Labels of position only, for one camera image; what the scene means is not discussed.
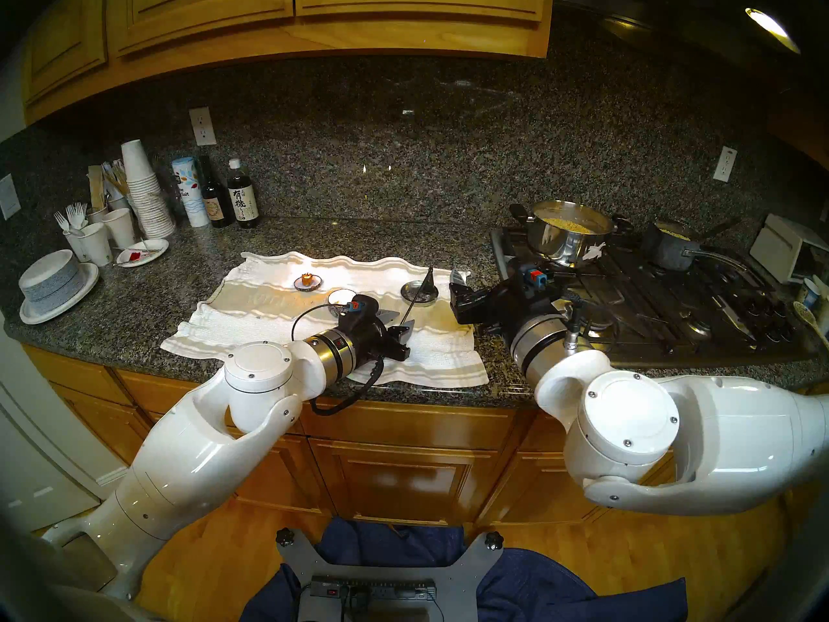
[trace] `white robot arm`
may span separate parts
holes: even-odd
[[[258,341],[228,352],[210,381],[154,425],[115,492],[89,516],[56,524],[44,539],[64,547],[87,536],[95,544],[83,548],[99,555],[89,564],[112,567],[101,591],[135,597],[144,567],[164,543],[233,494],[299,419],[304,400],[316,410],[313,400],[357,367],[377,361],[373,383],[384,357],[408,357],[411,323],[386,328],[377,312],[376,300],[358,294],[334,329],[287,345]],[[238,439],[225,426],[228,409],[244,433]]]
[[[818,469],[829,450],[829,396],[803,397],[741,377],[653,380],[615,370],[580,336],[559,289],[534,263],[486,291],[450,284],[459,323],[502,335],[540,408],[567,432],[564,462],[585,496],[644,513],[752,508]],[[637,483],[673,446],[676,481]]]

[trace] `blue cloth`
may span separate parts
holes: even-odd
[[[461,557],[463,529],[389,527],[335,518],[317,552],[330,564],[350,566],[450,566]],[[251,598],[241,622],[292,622],[299,581],[286,564]],[[645,591],[598,597],[576,575],[549,557],[504,549],[478,585],[479,622],[679,622],[688,615],[685,579]]]

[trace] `kitchen counter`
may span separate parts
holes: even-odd
[[[41,325],[25,325],[18,315],[23,296],[16,281],[0,290],[5,329],[12,338],[35,347],[135,372],[204,382],[221,362],[197,360],[163,351],[159,345],[187,321],[196,303],[206,299],[222,278],[242,262],[240,253],[278,255],[296,250],[312,258],[348,255],[357,260],[400,256],[416,265],[472,271],[473,287],[497,282],[488,230],[480,226],[435,225],[355,220],[265,218],[253,230],[238,225],[214,229],[179,227],[170,249],[142,267],[101,268],[99,282],[67,313]],[[31,261],[43,254],[32,254]],[[500,338],[476,337],[490,383],[437,390],[393,382],[375,386],[372,400],[456,406],[532,406],[532,395],[512,364]],[[716,374],[751,376],[797,389],[829,377],[819,357],[767,366],[698,370],[652,369],[648,376]],[[358,387],[343,380],[327,395],[344,397]]]

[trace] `wooden floor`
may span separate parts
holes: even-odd
[[[237,620],[278,570],[274,538],[300,527],[318,541],[327,520],[231,499],[180,531],[144,573],[139,604],[170,620]],[[510,547],[560,562],[599,595],[687,580],[691,620],[720,619],[787,543],[782,499],[725,517],[612,511],[584,525],[501,527]]]

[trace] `white towel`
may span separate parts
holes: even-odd
[[[229,348],[259,339],[287,343],[291,325],[305,309],[325,303],[340,288],[353,289],[377,299],[383,309],[402,314],[408,303],[400,288],[410,280],[422,280],[428,271],[395,257],[362,263],[337,256],[312,259],[296,251],[280,256],[259,256],[242,252],[244,263],[233,268],[216,291],[201,301],[187,323],[161,347],[189,358],[217,358]],[[293,282],[313,272],[323,284],[313,292],[298,292]],[[403,381],[418,386],[447,388],[489,383],[480,355],[475,351],[472,326],[458,325],[449,306],[449,270],[434,270],[438,301],[428,307],[412,308],[414,331],[406,345],[411,348],[404,362],[385,360],[377,384]],[[329,308],[306,314],[297,323],[294,338],[303,339],[334,327]],[[348,378],[365,382],[374,363],[367,363]]]

